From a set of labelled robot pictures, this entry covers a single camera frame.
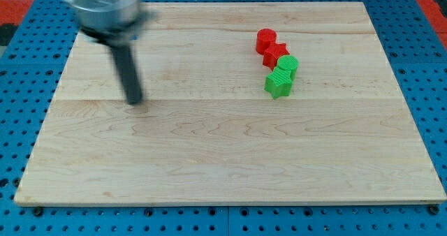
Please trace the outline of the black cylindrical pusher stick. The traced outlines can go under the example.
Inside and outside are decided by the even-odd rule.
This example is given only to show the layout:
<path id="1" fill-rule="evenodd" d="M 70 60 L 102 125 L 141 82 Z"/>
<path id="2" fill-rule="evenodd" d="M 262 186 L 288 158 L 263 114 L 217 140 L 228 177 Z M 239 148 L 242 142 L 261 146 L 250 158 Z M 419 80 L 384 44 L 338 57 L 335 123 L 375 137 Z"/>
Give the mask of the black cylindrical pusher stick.
<path id="1" fill-rule="evenodd" d="M 137 105 L 142 101 L 142 87 L 137 66 L 130 45 L 110 46 L 115 70 L 129 105 Z"/>

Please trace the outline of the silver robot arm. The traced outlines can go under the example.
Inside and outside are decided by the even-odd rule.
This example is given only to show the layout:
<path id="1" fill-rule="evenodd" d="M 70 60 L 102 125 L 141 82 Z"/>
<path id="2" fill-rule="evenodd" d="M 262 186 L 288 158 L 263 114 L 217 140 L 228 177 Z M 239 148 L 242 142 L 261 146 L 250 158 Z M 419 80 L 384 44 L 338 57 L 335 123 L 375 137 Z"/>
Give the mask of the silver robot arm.
<path id="1" fill-rule="evenodd" d="M 131 41 L 156 13 L 143 8 L 141 0 L 62 0 L 74 11 L 77 23 L 94 42 L 109 48 L 129 105 L 143 99 Z"/>

